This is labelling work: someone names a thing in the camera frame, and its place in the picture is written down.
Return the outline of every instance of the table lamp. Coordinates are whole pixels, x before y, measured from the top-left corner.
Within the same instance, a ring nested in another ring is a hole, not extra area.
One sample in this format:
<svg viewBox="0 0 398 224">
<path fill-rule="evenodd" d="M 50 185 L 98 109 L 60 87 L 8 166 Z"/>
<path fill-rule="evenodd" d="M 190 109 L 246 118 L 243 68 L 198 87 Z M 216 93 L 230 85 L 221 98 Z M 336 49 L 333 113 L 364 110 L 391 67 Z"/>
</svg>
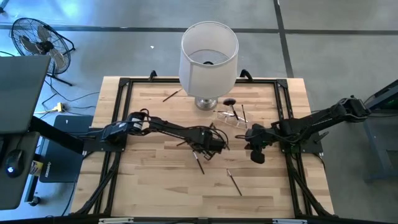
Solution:
<svg viewBox="0 0 398 224">
<path fill-rule="evenodd" d="M 181 41 L 180 83 L 195 97 L 201 110 L 212 110 L 227 94 L 238 75 L 238 39 L 219 22 L 199 22 L 185 31 Z"/>
</svg>

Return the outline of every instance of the wooden table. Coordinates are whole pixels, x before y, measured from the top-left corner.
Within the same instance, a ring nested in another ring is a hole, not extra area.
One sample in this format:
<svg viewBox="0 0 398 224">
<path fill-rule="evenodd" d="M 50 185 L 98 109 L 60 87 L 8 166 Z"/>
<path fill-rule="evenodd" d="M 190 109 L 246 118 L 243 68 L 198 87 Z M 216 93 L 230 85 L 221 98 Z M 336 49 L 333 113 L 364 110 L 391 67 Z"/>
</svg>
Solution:
<svg viewBox="0 0 398 224">
<path fill-rule="evenodd" d="M 111 122 L 119 78 L 104 77 L 93 120 L 94 128 Z M 301 118 L 310 114 L 304 80 L 288 78 L 287 81 L 294 116 Z M 135 83 L 129 112 L 147 108 L 151 116 L 181 126 L 210 125 L 214 119 L 213 112 L 198 110 L 194 99 L 183 90 L 162 102 L 180 88 L 179 83 Z M 243 104 L 246 113 L 252 115 L 253 121 L 265 127 L 278 120 L 272 85 L 237 84 L 230 93 L 219 99 L 219 105 L 225 98 L 235 98 L 237 105 Z M 234 138 L 236 134 L 244 134 L 245 130 L 227 124 L 218 124 L 217 128 L 229 136 L 231 150 L 215 155 L 210 161 L 200 155 L 205 175 L 201 173 L 190 147 L 186 144 L 176 146 L 182 142 L 180 139 L 160 133 L 144 137 L 129 136 L 119 166 L 112 216 L 293 217 L 285 157 L 280 152 L 279 144 L 267 147 L 263 151 L 266 162 L 256 164 L 250 160 L 250 152 L 244 150 L 246 142 Z M 103 157 L 103 152 L 95 152 L 84 160 L 72 212 L 81 208 L 97 187 Z M 303 164 L 308 187 L 326 210 L 333 213 L 325 171 L 319 158 L 303 154 Z M 234 176 L 242 197 L 226 169 Z M 108 188 L 104 192 L 102 208 L 106 204 Z M 302 193 L 300 190 L 297 193 L 304 211 Z"/>
</svg>

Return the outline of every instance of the lamp base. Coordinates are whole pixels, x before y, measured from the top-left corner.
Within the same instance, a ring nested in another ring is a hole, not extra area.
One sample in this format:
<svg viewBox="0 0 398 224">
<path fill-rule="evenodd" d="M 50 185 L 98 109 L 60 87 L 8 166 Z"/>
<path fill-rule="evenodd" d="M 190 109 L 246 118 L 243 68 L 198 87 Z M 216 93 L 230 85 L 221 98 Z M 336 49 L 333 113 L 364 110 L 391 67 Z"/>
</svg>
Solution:
<svg viewBox="0 0 398 224">
<path fill-rule="evenodd" d="M 195 97 L 195 105 L 201 110 L 212 110 L 217 106 L 218 99 L 203 99 Z"/>
</svg>

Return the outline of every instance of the electric fan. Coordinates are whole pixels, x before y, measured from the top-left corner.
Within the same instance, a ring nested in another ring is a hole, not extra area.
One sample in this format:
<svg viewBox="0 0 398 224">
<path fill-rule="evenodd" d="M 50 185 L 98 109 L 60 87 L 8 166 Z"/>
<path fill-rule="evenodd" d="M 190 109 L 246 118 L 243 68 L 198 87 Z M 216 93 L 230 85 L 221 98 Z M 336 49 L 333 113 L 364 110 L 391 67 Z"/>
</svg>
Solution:
<svg viewBox="0 0 398 224">
<path fill-rule="evenodd" d="M 11 39 L 21 55 L 51 56 L 48 73 L 52 74 L 53 78 L 56 78 L 54 75 L 61 74 L 68 69 L 70 52 L 75 50 L 72 41 L 37 19 L 20 18 L 16 20 L 11 28 Z M 64 40 L 72 44 L 72 49 L 68 48 Z"/>
</svg>

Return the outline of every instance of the gray floor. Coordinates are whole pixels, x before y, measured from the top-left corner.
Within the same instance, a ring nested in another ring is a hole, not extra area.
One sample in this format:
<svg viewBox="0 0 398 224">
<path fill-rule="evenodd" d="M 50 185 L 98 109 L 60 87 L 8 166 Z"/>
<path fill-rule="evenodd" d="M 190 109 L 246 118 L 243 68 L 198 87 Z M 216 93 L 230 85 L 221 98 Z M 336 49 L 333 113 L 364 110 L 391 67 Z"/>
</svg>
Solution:
<svg viewBox="0 0 398 224">
<path fill-rule="evenodd" d="M 280 0 L 286 29 L 394 30 L 398 29 L 398 2 L 392 0 Z M 219 21 L 232 28 L 276 29 L 272 0 L 118 0 L 28 1 L 10 0 L 0 24 L 34 17 L 51 25 L 113 27 L 188 27 L 199 21 Z M 177 75 L 182 33 L 167 32 L 62 32 L 74 41 L 72 64 L 60 77 L 75 84 L 54 86 L 67 98 L 99 91 L 102 77 Z M 255 77 L 286 77 L 278 34 L 237 34 L 240 68 Z M 354 94 L 366 99 L 397 79 L 396 35 L 287 35 L 295 77 L 305 79 L 312 110 L 330 106 Z M 0 30 L 0 50 L 17 54 L 8 30 Z M 44 86 L 39 102 L 51 96 Z M 97 96 L 73 102 L 95 105 Z M 65 100 L 55 97 L 53 106 Z M 73 110 L 93 114 L 93 109 Z M 55 114 L 44 120 L 53 123 Z M 326 175 L 337 215 L 398 222 L 398 182 L 366 184 L 376 171 L 361 124 L 342 123 L 330 128 L 323 140 Z M 60 215 L 70 184 L 39 184 L 37 195 L 45 203 L 22 203 L 17 210 L 1 211 L 0 220 Z"/>
</svg>

